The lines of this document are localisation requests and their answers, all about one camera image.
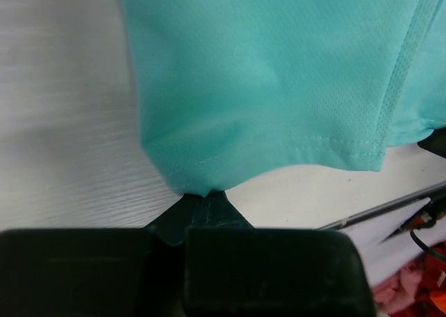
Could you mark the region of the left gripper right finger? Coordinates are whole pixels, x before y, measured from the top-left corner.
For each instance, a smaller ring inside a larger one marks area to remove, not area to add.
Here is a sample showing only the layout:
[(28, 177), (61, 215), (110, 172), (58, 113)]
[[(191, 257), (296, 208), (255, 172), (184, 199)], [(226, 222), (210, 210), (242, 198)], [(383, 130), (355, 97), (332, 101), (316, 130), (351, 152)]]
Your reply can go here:
[(188, 316), (375, 316), (360, 255), (340, 232), (256, 229), (225, 193), (185, 232)]

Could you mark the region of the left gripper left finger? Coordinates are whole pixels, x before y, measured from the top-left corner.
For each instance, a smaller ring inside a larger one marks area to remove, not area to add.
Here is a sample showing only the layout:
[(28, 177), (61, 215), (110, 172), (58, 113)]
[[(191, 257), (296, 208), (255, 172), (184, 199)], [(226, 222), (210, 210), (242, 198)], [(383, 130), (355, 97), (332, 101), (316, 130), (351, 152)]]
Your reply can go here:
[(185, 231), (206, 213), (186, 194), (133, 229), (1, 233), (2, 316), (183, 316)]

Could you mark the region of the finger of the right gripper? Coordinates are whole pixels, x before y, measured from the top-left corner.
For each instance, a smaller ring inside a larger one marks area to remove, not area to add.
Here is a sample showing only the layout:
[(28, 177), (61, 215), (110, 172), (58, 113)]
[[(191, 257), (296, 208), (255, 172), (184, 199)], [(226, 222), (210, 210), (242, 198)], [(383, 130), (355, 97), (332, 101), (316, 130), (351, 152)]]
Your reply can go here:
[(446, 157), (446, 128), (435, 130), (429, 137), (419, 141), (417, 145), (430, 153)]

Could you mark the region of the teal t shirt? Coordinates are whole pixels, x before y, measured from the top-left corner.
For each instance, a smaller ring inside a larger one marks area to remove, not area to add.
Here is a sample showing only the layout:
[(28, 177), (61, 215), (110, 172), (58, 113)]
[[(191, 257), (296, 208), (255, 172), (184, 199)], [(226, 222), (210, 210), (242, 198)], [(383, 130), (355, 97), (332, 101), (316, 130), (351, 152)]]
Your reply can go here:
[(141, 146), (180, 194), (379, 171), (445, 126), (445, 0), (119, 0)]

